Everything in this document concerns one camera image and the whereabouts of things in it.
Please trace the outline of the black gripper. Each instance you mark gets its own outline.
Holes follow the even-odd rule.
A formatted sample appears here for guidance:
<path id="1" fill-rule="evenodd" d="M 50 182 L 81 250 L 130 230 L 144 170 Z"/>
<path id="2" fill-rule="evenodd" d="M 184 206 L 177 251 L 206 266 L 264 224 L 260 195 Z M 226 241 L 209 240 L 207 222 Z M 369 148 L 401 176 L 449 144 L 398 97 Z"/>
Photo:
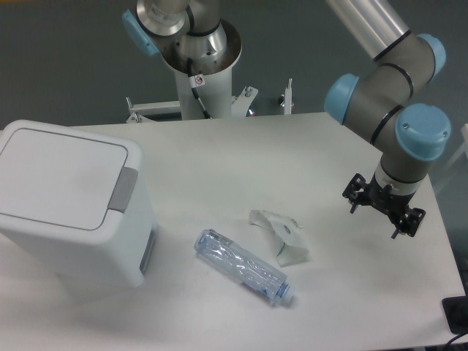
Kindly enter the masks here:
<path id="1" fill-rule="evenodd" d="M 398 235 L 408 235 L 413 238 L 423 221 L 426 212 L 421 208 L 410 208 L 412 195 L 395 195 L 390 186 L 381 187 L 373 176 L 370 184 L 360 174 L 356 173 L 344 189 L 342 196 L 351 205 L 350 213 L 355 213 L 358 206 L 371 206 L 386 215 L 395 226 L 391 235 L 395 239 Z"/>

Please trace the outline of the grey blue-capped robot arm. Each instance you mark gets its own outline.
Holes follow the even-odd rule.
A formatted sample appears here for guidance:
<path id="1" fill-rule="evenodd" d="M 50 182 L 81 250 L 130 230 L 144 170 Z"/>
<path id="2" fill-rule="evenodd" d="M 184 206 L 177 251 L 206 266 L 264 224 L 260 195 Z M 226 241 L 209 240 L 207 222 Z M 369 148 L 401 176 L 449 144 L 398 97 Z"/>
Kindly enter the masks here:
<path id="1" fill-rule="evenodd" d="M 439 108 L 410 99 L 444 67 L 444 46 L 413 34 L 387 1 L 329 5 L 377 64 L 365 78 L 341 76 L 325 97 L 325 111 L 382 154 L 372 179 L 355 175 L 343 195 L 353 208 L 386 215 L 396 234 L 414 236 L 425 211 L 410 200 L 444 151 L 451 126 Z M 246 89 L 234 97 L 231 83 L 241 39 L 221 18 L 219 2 L 139 1 L 122 23 L 143 53 L 161 55 L 174 72 L 183 118 L 246 116 L 254 94 Z"/>

